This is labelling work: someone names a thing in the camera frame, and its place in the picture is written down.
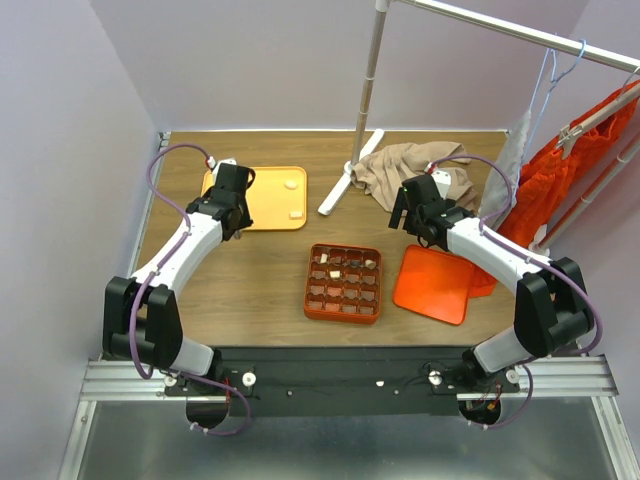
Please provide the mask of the orange compartment box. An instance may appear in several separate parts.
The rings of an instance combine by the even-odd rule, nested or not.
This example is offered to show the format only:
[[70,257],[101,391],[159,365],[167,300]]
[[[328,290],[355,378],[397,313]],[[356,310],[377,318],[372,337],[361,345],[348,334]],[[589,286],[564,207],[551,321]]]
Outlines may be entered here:
[[[326,263],[320,263],[323,253]],[[332,265],[333,257],[341,257],[342,265]],[[365,261],[371,259],[376,267],[369,269]],[[350,260],[361,262],[351,267]],[[339,271],[340,278],[330,277]],[[382,256],[374,248],[316,243],[311,247],[303,311],[316,321],[334,321],[356,325],[376,323],[381,312]]]

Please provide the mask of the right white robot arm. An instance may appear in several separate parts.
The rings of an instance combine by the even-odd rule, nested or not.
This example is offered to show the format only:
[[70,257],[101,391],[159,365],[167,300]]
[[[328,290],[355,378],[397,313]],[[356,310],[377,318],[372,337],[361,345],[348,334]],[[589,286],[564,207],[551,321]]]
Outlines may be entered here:
[[443,369],[444,382],[483,391],[497,373],[547,357],[594,329],[595,309],[576,262],[554,261],[497,234],[444,199],[432,175],[401,184],[389,225],[472,262],[515,297],[512,326],[467,349],[457,365]]

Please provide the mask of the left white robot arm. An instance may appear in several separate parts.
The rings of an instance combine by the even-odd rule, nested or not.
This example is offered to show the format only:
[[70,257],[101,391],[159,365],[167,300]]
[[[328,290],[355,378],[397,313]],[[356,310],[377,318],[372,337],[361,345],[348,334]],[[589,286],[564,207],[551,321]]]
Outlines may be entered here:
[[211,251],[253,224],[246,193],[255,171],[229,160],[214,168],[214,176],[213,186],[179,211],[180,226],[152,260],[130,278],[112,278],[104,300],[105,353],[187,373],[201,395],[220,387],[222,372],[214,349],[183,333],[178,297]]

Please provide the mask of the beige crumpled cloth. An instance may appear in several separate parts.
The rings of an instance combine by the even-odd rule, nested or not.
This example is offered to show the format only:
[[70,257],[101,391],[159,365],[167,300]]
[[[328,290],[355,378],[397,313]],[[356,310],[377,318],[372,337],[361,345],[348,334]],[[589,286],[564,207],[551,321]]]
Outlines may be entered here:
[[[363,157],[353,167],[351,181],[356,188],[371,195],[386,212],[391,212],[403,181],[423,175],[431,162],[456,155],[466,155],[461,143],[434,141],[389,145]],[[466,156],[455,159],[461,165],[468,165],[470,161]]]

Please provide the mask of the light orange tray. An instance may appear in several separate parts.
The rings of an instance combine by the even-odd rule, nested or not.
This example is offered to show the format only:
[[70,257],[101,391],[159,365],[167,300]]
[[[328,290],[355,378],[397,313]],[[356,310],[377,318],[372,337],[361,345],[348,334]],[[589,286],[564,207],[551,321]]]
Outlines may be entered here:
[[[298,166],[254,167],[256,179],[246,193],[253,224],[248,231],[285,231],[302,228],[307,220],[307,173]],[[289,190],[287,181],[298,187]],[[301,211],[304,218],[290,220],[291,211]]]

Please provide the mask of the orange box lid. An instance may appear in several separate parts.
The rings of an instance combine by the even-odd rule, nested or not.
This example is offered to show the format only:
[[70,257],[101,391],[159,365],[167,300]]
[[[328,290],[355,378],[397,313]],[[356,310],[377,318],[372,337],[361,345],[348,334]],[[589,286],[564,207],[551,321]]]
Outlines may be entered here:
[[466,317],[474,265],[419,245],[408,246],[392,300],[400,308],[458,326]]

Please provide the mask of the grey garment on hanger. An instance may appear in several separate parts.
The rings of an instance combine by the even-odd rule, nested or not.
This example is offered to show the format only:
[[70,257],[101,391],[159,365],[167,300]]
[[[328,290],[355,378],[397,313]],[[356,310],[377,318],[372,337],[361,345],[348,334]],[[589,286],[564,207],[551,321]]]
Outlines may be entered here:
[[478,216],[484,219],[485,225],[493,230],[499,228],[515,203],[531,116],[532,114],[526,110],[509,130],[507,139],[495,161],[495,165],[505,174],[507,181],[495,169],[491,170],[486,180]]

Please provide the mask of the orange garment on hanger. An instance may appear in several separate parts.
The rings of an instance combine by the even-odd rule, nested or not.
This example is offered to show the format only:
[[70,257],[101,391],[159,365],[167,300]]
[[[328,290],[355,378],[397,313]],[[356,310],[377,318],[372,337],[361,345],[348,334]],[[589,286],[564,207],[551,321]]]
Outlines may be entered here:
[[[570,125],[583,121],[598,107],[614,100],[619,89]],[[638,98],[633,100],[581,136],[566,159],[562,158],[562,150],[556,149],[558,139],[554,137],[523,164],[513,208],[496,231],[522,247],[529,246],[540,227],[549,222],[563,203],[571,186],[597,165],[617,142],[634,116],[638,101]]]

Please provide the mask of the wooden clothes hanger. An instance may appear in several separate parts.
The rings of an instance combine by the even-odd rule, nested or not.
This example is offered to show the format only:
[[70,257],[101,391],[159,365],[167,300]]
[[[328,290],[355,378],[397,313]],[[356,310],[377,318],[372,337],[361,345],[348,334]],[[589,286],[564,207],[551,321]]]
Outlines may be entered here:
[[636,67],[627,77],[614,100],[602,107],[598,107],[593,114],[583,121],[576,123],[574,126],[568,124],[559,131],[556,149],[562,150],[563,159],[566,159],[571,154],[581,136],[639,97],[638,84],[628,87],[628,83],[638,74],[639,67]]

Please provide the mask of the white clothes rack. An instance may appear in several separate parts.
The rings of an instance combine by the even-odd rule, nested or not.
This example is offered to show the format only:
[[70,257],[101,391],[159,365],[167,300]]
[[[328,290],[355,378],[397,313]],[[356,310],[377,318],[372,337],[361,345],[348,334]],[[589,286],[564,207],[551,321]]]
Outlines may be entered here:
[[[350,155],[318,206],[344,213],[351,171],[395,132],[508,133],[548,88],[548,48],[565,76],[543,126],[617,86],[639,64],[635,1],[379,1]],[[572,88],[580,88],[576,100]]]

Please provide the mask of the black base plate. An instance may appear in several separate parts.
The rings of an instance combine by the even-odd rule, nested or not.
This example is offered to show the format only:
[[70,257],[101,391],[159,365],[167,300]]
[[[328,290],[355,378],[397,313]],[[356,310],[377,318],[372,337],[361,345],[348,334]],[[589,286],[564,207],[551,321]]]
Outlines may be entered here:
[[490,401],[519,392],[504,372],[481,380],[463,375],[465,350],[451,346],[223,347],[214,357],[222,389],[179,379],[165,392],[228,403],[234,416],[452,415],[466,399]]

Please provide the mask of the aluminium rail frame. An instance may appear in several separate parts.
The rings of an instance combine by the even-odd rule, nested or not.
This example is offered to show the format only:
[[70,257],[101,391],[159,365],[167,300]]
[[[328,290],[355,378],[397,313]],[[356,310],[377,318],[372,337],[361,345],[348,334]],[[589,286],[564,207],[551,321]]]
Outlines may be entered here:
[[[318,241],[372,246],[392,280],[409,236],[392,231],[387,216],[359,193],[348,194],[330,217],[312,214],[293,232],[248,233],[216,249],[185,292],[187,330],[223,346],[336,347],[455,346],[477,341],[506,324],[506,290],[475,301],[470,322],[446,327],[391,304],[374,327],[312,322],[302,314],[301,277]],[[244,433],[205,438],[191,432],[184,399],[170,397],[160,376],[142,380],[127,361],[91,362],[83,381],[85,411],[77,423],[62,475],[66,479],[635,479],[632,446],[616,399],[589,387],[548,391],[553,362],[534,369],[534,397],[518,395],[521,416],[495,431],[454,417],[426,414],[255,419]]]

